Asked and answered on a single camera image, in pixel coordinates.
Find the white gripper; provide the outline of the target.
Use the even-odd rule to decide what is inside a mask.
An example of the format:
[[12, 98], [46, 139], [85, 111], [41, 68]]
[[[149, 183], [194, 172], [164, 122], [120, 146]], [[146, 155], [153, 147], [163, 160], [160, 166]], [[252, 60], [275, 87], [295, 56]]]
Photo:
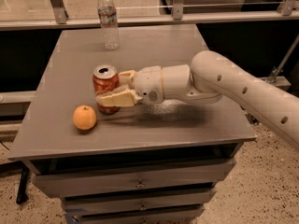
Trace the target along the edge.
[[164, 101], [162, 67], [152, 66], [119, 73], [120, 86], [113, 91], [96, 95], [96, 102], [105, 107], [131, 107], [139, 101], [145, 105], [160, 104]]

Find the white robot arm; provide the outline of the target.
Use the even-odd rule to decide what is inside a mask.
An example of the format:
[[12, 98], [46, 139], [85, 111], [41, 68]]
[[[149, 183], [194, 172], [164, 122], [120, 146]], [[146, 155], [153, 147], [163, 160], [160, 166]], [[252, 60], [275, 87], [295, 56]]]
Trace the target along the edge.
[[226, 96], [299, 148], [299, 98], [254, 77], [217, 52], [201, 51], [190, 64], [124, 71], [119, 81], [118, 88], [96, 94], [99, 105], [130, 107], [165, 100], [204, 105]]

